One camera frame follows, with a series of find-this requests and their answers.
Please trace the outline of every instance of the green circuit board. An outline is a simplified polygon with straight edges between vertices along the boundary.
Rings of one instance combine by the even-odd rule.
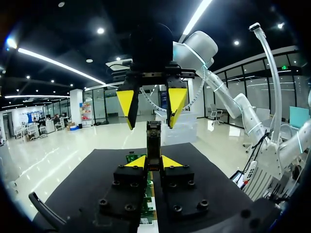
[[[126,156],[127,163],[130,163],[144,155],[145,154],[129,154]],[[154,192],[153,176],[152,172],[148,172],[147,187],[141,209],[140,224],[152,224],[152,221],[157,219],[156,210],[155,208],[153,208],[155,204],[152,203],[153,201],[151,198],[154,196],[155,192]]]

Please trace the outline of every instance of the ceiling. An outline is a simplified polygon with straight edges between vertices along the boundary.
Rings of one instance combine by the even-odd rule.
[[[0,70],[0,107],[9,105],[9,101],[13,105],[25,100],[8,100],[6,95],[67,95],[76,88],[99,85],[15,49],[7,50],[7,38],[13,38],[19,48],[111,83],[111,71],[105,64],[117,57],[131,58],[128,37],[137,25],[163,23],[178,41],[201,0],[65,0],[59,7],[60,2],[8,1],[1,9],[0,19],[7,20],[0,34],[0,67],[5,70],[5,74]],[[248,31],[255,22],[261,24],[272,50],[297,44],[286,24],[282,30],[277,27],[283,21],[267,0],[213,0],[191,32],[203,31],[218,45],[210,68],[213,71],[263,52]],[[103,34],[97,33],[99,28],[104,29]],[[235,40],[239,40],[238,46],[233,44]]]

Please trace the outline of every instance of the bolt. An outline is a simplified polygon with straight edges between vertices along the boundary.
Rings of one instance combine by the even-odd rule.
[[[180,213],[180,212],[183,210],[183,207],[181,207],[180,205],[174,205],[174,206],[173,206],[173,210],[174,210],[176,213]]]
[[[120,181],[113,181],[112,185],[115,185],[115,186],[120,185]]]
[[[108,205],[108,201],[107,200],[105,200],[105,199],[100,199],[99,200],[99,206],[101,208],[106,207],[107,205]]]
[[[189,186],[194,186],[194,185],[195,185],[195,182],[194,182],[194,181],[188,181],[188,185],[189,185]]]
[[[175,183],[170,183],[169,184],[169,187],[171,187],[171,188],[175,188],[177,185],[175,184]]]
[[[131,187],[136,188],[136,187],[138,187],[138,186],[139,186],[139,184],[138,184],[138,183],[131,183]]]
[[[207,200],[202,200],[198,203],[196,206],[197,209],[205,210],[208,208],[208,201]]]
[[[131,204],[126,204],[124,208],[126,211],[129,211],[129,212],[136,210],[135,206]]]

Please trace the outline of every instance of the white floor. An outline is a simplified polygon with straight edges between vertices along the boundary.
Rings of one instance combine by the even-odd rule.
[[[197,141],[193,145],[228,177],[247,161],[244,131],[225,124],[198,119]],[[94,149],[146,147],[146,123],[137,122],[134,130],[127,124],[109,124],[77,131],[62,130],[31,142],[10,140],[9,151],[21,176],[16,180],[15,199],[30,219],[37,211],[28,194],[35,191],[46,201],[55,188]]]

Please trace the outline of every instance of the white robotic arm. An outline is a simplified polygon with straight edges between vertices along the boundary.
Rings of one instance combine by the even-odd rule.
[[[257,159],[258,167],[273,177],[281,179],[285,168],[311,145],[311,120],[307,121],[290,140],[282,142],[280,139],[282,101],[276,64],[260,25],[256,23],[250,27],[250,30],[254,31],[256,37],[260,40],[267,54],[268,62],[271,64],[276,100],[274,131],[271,140],[265,138],[263,141],[261,153]],[[232,98],[222,80],[207,69],[213,63],[212,57],[217,51],[216,43],[208,35],[203,32],[195,32],[183,44],[174,43],[174,61],[180,64],[182,68],[197,70],[196,73],[205,79],[205,82],[223,102],[232,118],[242,115],[245,131],[252,144],[255,145],[265,135],[265,128],[249,100],[244,94],[238,94],[235,98]]]

